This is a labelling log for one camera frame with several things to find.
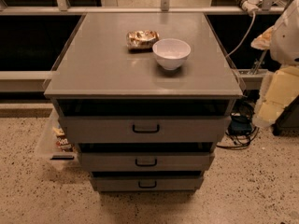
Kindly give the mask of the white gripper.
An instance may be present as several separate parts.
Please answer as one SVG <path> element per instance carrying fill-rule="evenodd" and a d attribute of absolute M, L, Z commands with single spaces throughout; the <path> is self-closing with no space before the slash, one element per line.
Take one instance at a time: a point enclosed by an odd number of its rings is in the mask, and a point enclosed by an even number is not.
<path fill-rule="evenodd" d="M 258 35 L 250 45 L 254 49 L 270 48 L 273 26 Z M 259 128 L 266 128 L 276 122 L 285 108 L 299 95 L 299 68 L 283 66 L 275 73 L 265 75 L 254 107 L 252 122 Z"/>

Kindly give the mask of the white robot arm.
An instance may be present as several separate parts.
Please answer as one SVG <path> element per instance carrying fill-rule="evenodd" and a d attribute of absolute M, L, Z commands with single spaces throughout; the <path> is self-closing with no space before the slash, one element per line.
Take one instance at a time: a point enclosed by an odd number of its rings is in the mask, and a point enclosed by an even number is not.
<path fill-rule="evenodd" d="M 268 50 L 271 59 L 281 64 L 263 78 L 254 108 L 253 124 L 265 128 L 274 124 L 299 95 L 299 0 L 293 0 L 276 23 L 250 45 Z"/>

